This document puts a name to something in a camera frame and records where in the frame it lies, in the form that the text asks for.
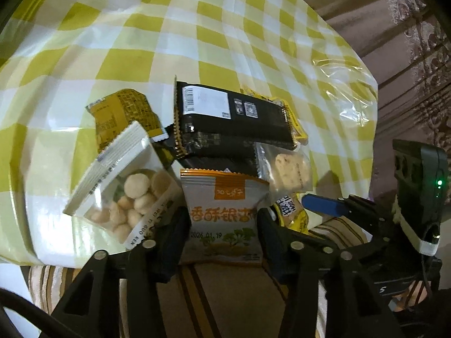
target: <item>round nut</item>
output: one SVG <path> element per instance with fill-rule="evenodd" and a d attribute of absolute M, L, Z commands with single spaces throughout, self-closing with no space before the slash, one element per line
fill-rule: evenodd
<path fill-rule="evenodd" d="M 132 229 L 130 228 L 130 226 L 127 225 L 126 223 L 123 223 L 122 225 L 119 225 L 114 229 L 113 234 L 119 240 L 119 243 L 122 244 L 124 241 L 127 240 L 127 237 L 130 235 L 131 232 Z"/>
<path fill-rule="evenodd" d="M 104 208 L 102 210 L 97 210 L 91 216 L 91 221 L 95 223 L 105 223 L 110 219 L 110 210 Z"/>
<path fill-rule="evenodd" d="M 132 229 L 138 224 L 142 217 L 143 216 L 136 210 L 131 209 L 127 212 L 128 223 Z"/>
<path fill-rule="evenodd" d="M 130 210 L 133 208 L 133 199 L 123 195 L 117 201 L 118 206 L 123 210 Z"/>
<path fill-rule="evenodd" d="M 140 214 L 144 215 L 151 209 L 155 202 L 155 196 L 153 194 L 146 193 L 145 195 L 142 195 L 141 197 L 135 199 L 134 208 Z"/>
<path fill-rule="evenodd" d="M 130 198 L 138 198 L 147 192 L 150 187 L 150 179 L 141 173 L 132 174 L 127 177 L 123 185 L 123 191 Z"/>
<path fill-rule="evenodd" d="M 121 223 L 127 222 L 125 211 L 121 209 L 116 202 L 110 203 L 110 221 L 114 225 L 121 225 Z"/>
<path fill-rule="evenodd" d="M 171 185 L 172 179 L 171 176 L 165 171 L 161 170 L 157 172 L 153 177 L 150 184 L 150 188 L 152 189 L 152 193 L 160 198 L 164 192 Z"/>

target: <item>checkered tablecloth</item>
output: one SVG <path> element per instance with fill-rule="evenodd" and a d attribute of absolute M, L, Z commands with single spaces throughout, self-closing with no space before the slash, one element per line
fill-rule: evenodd
<path fill-rule="evenodd" d="M 169 125 L 176 74 L 288 100 L 316 192 L 367 195 L 377 84 L 304 1 L 24 0 L 0 35 L 3 259 L 76 267 L 98 248 L 123 250 L 62 214 L 96 156 L 85 106 L 133 88 Z"/>

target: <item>tablecloth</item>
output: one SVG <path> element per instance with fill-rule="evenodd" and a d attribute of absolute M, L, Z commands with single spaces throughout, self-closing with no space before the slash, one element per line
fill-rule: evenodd
<path fill-rule="evenodd" d="M 120 252 L 62 213 L 96 156 L 85 106 L 123 88 L 163 125 L 173 80 L 286 99 L 309 136 L 314 191 L 367 196 L 377 85 L 302 0 L 24 0 L 0 35 L 0 256 L 79 267 Z"/>

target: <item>metal screw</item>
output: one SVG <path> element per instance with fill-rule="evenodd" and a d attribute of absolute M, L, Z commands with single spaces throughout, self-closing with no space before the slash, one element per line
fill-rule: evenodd
<path fill-rule="evenodd" d="M 304 248 L 304 243 L 301 243 L 300 241 L 293 241 L 290 246 L 293 250 L 302 250 Z"/>
<path fill-rule="evenodd" d="M 94 253 L 94 258 L 97 259 L 98 261 L 101 261 L 106 256 L 107 256 L 107 252 L 104 250 L 99 250 Z"/>
<path fill-rule="evenodd" d="M 146 240 L 146 241 L 143 243 L 143 248 L 146 248 L 146 249 L 152 249 L 155 245 L 156 245 L 156 241 L 150 239 L 150 240 Z"/>
<path fill-rule="evenodd" d="M 350 261 L 352 259 L 352 254 L 349 252 L 341 252 L 340 257 L 345 261 Z"/>

